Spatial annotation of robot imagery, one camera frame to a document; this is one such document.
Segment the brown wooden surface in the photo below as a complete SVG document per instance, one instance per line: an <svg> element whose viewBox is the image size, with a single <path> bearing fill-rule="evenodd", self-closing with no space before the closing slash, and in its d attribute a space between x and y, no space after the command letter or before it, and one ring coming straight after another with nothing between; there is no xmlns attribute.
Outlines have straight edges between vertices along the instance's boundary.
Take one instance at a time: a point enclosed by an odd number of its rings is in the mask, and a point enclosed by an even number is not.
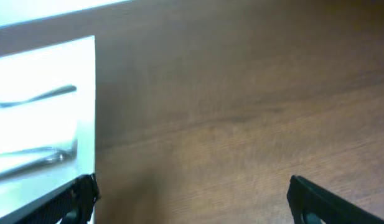
<svg viewBox="0 0 384 224"><path fill-rule="evenodd" d="M0 54L88 34L97 223L292 223L293 174L384 218L384 1L134 0Z"/></svg>

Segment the wood grain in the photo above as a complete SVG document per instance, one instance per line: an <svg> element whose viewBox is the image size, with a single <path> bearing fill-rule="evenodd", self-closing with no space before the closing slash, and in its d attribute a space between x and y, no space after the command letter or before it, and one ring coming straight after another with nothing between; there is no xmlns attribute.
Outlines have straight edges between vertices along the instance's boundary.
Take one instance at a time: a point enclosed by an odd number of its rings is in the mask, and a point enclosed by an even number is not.
<svg viewBox="0 0 384 224"><path fill-rule="evenodd" d="M384 1L134 0L0 55L90 34L97 223L292 223L293 174L384 218Z"/></svg>

